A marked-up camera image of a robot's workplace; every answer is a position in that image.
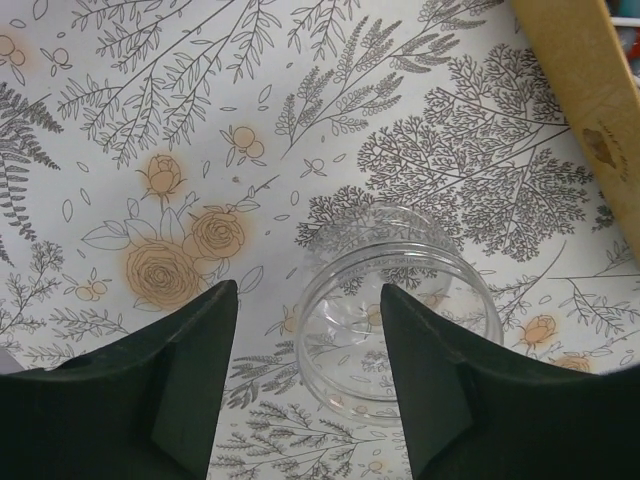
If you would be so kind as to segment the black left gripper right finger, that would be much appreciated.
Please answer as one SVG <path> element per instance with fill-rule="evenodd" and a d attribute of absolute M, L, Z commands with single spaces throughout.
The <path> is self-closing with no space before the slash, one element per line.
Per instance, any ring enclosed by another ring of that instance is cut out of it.
<path fill-rule="evenodd" d="M 437 370 L 397 397 L 416 479 L 635 479 L 639 370 L 543 363 L 425 319 Z"/>

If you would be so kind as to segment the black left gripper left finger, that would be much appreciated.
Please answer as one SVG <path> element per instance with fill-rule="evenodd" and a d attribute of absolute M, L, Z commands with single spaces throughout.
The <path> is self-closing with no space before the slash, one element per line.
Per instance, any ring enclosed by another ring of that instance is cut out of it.
<path fill-rule="evenodd" d="M 1 378 L 5 479 L 203 479 L 238 314 L 220 282 L 51 369 Z"/>

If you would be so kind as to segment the clear plastic jar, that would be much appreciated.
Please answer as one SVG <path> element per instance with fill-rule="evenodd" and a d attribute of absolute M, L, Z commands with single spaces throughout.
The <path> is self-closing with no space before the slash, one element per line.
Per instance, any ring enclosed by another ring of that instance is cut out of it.
<path fill-rule="evenodd" d="M 306 247 L 295 353 L 303 385 L 354 421 L 400 422 L 397 397 L 439 365 L 422 339 L 432 315 L 502 344 L 488 286 L 427 214 L 391 203 L 352 206 Z"/>

